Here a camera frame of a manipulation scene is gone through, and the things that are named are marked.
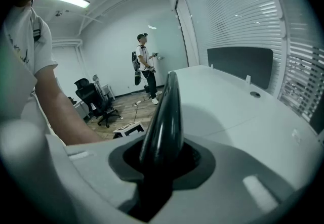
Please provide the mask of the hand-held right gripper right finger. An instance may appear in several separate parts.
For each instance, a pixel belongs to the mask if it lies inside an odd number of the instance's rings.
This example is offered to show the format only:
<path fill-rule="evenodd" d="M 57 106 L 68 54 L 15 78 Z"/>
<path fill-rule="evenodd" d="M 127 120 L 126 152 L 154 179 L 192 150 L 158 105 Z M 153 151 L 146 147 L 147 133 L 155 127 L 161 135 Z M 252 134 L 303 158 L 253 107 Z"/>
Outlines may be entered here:
<path fill-rule="evenodd" d="M 151 224 L 276 224 L 303 194 L 243 150 L 186 138 L 213 154 L 215 170 L 197 189 L 174 191 Z"/>

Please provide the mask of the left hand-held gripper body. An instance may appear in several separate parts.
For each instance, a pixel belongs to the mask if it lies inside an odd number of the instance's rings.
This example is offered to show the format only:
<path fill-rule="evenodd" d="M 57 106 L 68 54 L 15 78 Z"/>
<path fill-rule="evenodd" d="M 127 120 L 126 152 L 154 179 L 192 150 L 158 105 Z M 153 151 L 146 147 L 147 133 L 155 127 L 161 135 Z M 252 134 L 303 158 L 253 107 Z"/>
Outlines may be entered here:
<path fill-rule="evenodd" d="M 141 122 L 132 122 L 113 131 L 114 139 L 126 137 L 134 133 L 145 132 Z"/>

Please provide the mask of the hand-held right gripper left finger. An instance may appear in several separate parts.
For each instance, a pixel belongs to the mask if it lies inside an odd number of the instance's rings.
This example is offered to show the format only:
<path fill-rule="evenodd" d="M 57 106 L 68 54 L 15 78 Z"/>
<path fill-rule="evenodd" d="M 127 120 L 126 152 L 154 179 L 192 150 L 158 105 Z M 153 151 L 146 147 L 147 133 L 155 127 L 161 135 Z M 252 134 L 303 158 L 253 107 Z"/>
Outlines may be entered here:
<path fill-rule="evenodd" d="M 109 154 L 131 138 L 66 146 L 57 136 L 48 135 L 47 141 L 78 224 L 145 224 L 118 209 L 133 197 L 136 185 L 122 181 L 108 163 Z"/>

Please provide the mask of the black folding chair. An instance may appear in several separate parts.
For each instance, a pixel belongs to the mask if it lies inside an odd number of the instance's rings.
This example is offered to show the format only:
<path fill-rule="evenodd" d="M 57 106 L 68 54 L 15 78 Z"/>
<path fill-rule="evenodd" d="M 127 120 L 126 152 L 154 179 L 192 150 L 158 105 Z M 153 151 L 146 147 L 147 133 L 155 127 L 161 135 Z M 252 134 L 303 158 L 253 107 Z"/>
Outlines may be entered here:
<path fill-rule="evenodd" d="M 174 167 L 184 143 L 179 83 L 176 72 L 167 76 L 163 97 L 148 128 L 139 162 L 144 185 L 171 192 Z"/>

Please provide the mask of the person's left forearm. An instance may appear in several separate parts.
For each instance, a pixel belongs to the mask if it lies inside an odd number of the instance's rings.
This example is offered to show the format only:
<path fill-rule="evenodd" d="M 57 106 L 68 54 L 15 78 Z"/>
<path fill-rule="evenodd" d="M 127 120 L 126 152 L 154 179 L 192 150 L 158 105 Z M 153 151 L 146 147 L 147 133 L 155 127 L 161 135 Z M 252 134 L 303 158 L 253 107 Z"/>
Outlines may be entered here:
<path fill-rule="evenodd" d="M 54 66 L 39 70 L 35 77 L 35 93 L 55 134 L 66 145 L 79 145 L 103 141 L 80 118 L 69 98 L 59 88 Z"/>

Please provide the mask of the black mesh office chair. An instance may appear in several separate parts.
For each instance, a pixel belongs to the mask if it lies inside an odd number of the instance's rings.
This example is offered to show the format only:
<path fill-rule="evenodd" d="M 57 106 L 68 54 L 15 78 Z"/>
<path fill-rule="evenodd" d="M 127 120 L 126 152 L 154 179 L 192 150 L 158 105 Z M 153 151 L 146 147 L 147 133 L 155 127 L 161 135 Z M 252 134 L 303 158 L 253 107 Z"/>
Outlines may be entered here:
<path fill-rule="evenodd" d="M 90 83 L 86 78 L 82 78 L 74 84 L 77 87 L 76 95 L 88 106 L 90 115 L 96 118 L 101 116 L 101 119 L 97 122 L 99 126 L 104 121 L 105 126 L 109 128 L 108 120 L 110 117 L 121 118 L 118 110 L 112 107 L 111 99 L 105 100 L 102 98 L 93 83 Z"/>

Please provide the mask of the grey office chair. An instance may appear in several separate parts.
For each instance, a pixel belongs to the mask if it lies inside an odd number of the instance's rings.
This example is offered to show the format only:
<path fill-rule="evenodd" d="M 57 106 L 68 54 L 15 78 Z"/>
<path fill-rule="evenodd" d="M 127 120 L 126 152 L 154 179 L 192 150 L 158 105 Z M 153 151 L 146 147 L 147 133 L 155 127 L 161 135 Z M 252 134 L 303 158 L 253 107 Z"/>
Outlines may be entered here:
<path fill-rule="evenodd" d="M 93 82 L 94 82 L 94 86 L 95 86 L 98 94 L 102 98 L 102 100 L 109 101 L 109 96 L 104 91 L 103 87 L 101 86 L 100 81 L 99 81 L 99 77 L 97 76 L 97 74 L 93 75 Z"/>

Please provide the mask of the small white side table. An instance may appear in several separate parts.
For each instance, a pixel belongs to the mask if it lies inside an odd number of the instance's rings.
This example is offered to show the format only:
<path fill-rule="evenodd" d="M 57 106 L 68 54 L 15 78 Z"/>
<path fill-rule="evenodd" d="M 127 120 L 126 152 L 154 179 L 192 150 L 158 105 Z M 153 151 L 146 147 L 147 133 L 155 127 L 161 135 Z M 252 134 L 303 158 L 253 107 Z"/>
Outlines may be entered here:
<path fill-rule="evenodd" d="M 108 84 L 103 85 L 102 88 L 103 88 L 104 95 L 107 95 L 109 98 L 112 98 L 114 101 L 116 100 L 110 85 Z"/>

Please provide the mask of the grey drawer cabinet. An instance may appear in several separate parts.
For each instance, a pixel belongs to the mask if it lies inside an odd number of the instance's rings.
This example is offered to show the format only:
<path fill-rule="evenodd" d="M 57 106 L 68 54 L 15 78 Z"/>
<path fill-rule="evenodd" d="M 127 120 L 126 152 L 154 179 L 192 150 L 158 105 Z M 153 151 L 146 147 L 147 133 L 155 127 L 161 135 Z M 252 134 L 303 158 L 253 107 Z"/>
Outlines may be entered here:
<path fill-rule="evenodd" d="M 73 106 L 82 119 L 90 118 L 89 108 L 84 101 L 78 100 Z"/>

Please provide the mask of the long white desk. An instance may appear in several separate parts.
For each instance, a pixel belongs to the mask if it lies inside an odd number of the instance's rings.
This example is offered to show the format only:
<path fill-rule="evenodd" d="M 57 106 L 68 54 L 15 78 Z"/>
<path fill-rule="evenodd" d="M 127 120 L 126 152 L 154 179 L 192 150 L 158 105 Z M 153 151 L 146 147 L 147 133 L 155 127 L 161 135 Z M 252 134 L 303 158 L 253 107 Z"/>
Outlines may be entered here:
<path fill-rule="evenodd" d="M 299 189 L 324 146 L 305 120 L 253 84 L 208 66 L 176 71 L 186 135 L 239 148 Z"/>

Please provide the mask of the black desk divider panel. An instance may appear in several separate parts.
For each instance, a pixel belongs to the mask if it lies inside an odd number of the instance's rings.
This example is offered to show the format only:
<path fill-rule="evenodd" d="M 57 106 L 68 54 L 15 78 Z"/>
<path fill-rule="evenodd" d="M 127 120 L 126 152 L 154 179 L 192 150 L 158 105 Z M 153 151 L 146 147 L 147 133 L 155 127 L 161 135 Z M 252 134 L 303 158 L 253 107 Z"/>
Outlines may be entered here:
<path fill-rule="evenodd" d="M 317 134 L 320 134 L 324 130 L 324 94 L 310 119 L 310 126 Z"/>
<path fill-rule="evenodd" d="M 256 47 L 221 47 L 207 49 L 209 66 L 246 79 L 262 89 L 268 89 L 273 65 L 273 51 Z"/>

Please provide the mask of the person's white printed t-shirt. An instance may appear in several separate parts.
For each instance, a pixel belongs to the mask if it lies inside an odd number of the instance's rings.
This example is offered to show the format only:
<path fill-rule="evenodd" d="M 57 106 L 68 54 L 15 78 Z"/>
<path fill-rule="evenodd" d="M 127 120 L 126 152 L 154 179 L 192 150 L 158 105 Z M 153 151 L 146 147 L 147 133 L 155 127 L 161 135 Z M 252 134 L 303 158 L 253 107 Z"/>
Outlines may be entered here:
<path fill-rule="evenodd" d="M 21 118 L 49 134 L 35 94 L 36 73 L 57 63 L 48 25 L 30 6 L 13 7 L 0 27 L 0 119 Z"/>

